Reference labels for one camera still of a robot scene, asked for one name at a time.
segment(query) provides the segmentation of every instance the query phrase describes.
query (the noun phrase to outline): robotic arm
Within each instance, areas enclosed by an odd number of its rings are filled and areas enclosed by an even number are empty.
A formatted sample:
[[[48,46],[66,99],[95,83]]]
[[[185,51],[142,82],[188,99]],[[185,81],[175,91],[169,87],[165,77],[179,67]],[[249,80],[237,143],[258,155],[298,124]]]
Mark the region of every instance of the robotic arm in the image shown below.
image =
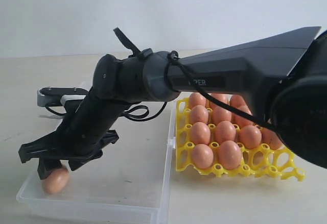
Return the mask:
[[[294,153],[327,168],[327,31],[315,38],[319,30],[306,27],[178,58],[175,51],[140,51],[117,28],[117,37],[133,54],[124,60],[103,56],[89,91],[39,90],[39,106],[63,105],[67,113],[54,132],[21,146],[21,162],[38,158],[41,179],[60,168],[60,160],[68,160],[71,170],[76,170],[100,158],[102,148],[118,140],[110,128],[131,106],[166,104],[180,92],[198,91],[218,106],[275,131]],[[253,115],[208,92],[240,94]]]

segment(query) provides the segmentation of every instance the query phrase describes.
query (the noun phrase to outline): transparent plastic bin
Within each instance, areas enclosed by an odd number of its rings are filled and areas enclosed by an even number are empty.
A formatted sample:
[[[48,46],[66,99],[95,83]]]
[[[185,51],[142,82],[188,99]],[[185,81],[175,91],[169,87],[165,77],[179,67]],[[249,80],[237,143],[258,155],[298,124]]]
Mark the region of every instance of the transparent plastic bin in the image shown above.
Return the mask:
[[[80,87],[88,88],[85,83]],[[157,105],[152,105],[150,112],[162,106],[154,104]],[[105,147],[102,158],[72,172],[60,193],[45,194],[34,169],[19,190],[17,200],[27,204],[33,214],[55,219],[166,224],[175,106],[175,102],[169,103],[160,115],[170,115],[168,143],[162,138],[167,131],[158,129],[164,126],[163,118],[149,122],[120,118],[112,128],[122,128],[116,129],[118,142]]]

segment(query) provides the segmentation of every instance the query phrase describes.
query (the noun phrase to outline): yellow egg tray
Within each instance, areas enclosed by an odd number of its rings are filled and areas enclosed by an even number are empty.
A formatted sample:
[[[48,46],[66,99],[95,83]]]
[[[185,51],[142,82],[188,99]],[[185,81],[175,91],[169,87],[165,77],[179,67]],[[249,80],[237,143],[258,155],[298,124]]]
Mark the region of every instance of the yellow egg tray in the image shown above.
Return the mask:
[[[273,178],[280,177],[281,180],[288,179],[289,177],[296,177],[298,181],[303,181],[305,178],[305,172],[301,168],[297,168],[293,162],[295,154],[288,148],[283,146],[278,150],[272,150],[268,144],[262,143],[254,149],[247,149],[240,142],[236,142],[243,154],[241,165],[233,170],[227,170],[222,167],[218,162],[217,149],[219,144],[214,142],[212,136],[212,142],[209,147],[213,150],[215,159],[212,167],[208,169],[199,169],[191,161],[191,151],[195,146],[190,141],[190,129],[192,127],[189,124],[190,109],[188,108],[189,98],[184,98],[177,101],[176,106],[176,171],[184,171],[189,165],[193,166],[201,175],[209,175],[210,173],[215,174],[217,177],[221,177],[223,174],[229,177],[234,177],[241,174],[245,177],[254,175],[255,177],[262,177],[268,175]],[[216,126],[211,124],[211,113],[212,109],[208,108],[209,111],[209,128],[213,135]],[[237,131],[240,130],[238,125],[234,125]],[[288,161],[283,165],[278,166],[277,161],[281,154],[288,154]],[[291,171],[285,171],[285,169],[293,168]]]

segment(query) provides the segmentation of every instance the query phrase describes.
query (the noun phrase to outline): table surface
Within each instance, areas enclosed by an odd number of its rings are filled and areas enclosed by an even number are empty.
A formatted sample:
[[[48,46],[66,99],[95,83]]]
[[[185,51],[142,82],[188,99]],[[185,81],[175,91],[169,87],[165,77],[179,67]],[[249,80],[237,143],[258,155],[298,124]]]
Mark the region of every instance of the table surface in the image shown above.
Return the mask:
[[[203,51],[183,51],[180,55],[189,56]],[[115,55],[122,58],[127,53]],[[36,106],[36,90],[46,86],[74,87],[90,79],[101,56],[0,59],[1,223],[61,223],[33,216],[24,204],[17,202],[18,190],[31,167],[35,167],[31,163],[21,164],[17,151],[22,143],[49,133],[57,123],[55,119],[45,119],[46,111]],[[162,126],[163,130],[167,130],[169,117],[157,119],[167,125]],[[295,163],[306,171],[303,182],[269,177],[201,177],[192,169],[185,172],[172,170],[169,224],[324,223],[327,220],[327,170],[298,157]]]

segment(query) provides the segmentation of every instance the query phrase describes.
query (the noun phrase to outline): brown egg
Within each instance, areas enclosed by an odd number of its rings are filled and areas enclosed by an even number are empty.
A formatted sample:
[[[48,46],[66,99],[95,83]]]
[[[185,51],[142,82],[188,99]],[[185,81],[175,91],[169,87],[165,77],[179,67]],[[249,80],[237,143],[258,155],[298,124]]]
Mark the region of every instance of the brown egg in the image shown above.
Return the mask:
[[[214,163],[214,152],[205,144],[196,145],[191,151],[191,160],[199,169],[207,169]]]
[[[220,94],[220,93],[211,93],[211,96],[216,98],[217,100],[223,102],[223,103],[228,103],[228,97],[225,94]],[[214,109],[217,105],[214,104],[213,102],[209,102],[209,106],[211,109]]]
[[[247,106],[240,106],[240,107],[238,107],[238,109],[252,115],[250,109]],[[252,121],[247,120],[236,114],[233,115],[233,122],[236,123],[240,128],[243,128],[243,127],[249,126],[249,125],[253,125]]]
[[[255,126],[245,126],[239,131],[238,140],[248,149],[256,148],[261,143],[261,131]]]
[[[66,167],[54,170],[48,178],[43,180],[42,188],[46,193],[53,194],[60,192],[69,179],[69,172]]]
[[[241,97],[240,95],[232,95],[229,100],[229,104],[235,108],[239,108],[240,106],[246,105],[243,97]]]
[[[229,112],[228,110],[216,106],[211,114],[211,120],[212,123],[217,125],[219,124],[221,121],[231,121],[231,112]]]
[[[234,141],[236,129],[229,121],[221,121],[215,128],[215,141],[220,145],[224,141]]]
[[[211,132],[209,127],[203,122],[196,122],[190,129],[190,140],[195,145],[210,144]]]
[[[195,124],[196,122],[203,122],[206,125],[209,122],[209,112],[207,108],[202,105],[196,105],[190,111],[190,124]]]
[[[240,166],[242,161],[242,151],[233,141],[224,141],[217,150],[219,163],[228,170]]]
[[[279,137],[276,135],[275,132],[267,128],[263,128],[261,130],[261,134],[262,134],[262,143],[268,144],[270,149],[277,150],[283,146],[282,141],[279,139]]]
[[[193,92],[189,97],[189,109],[194,108],[196,105],[206,106],[206,99],[198,92]]]

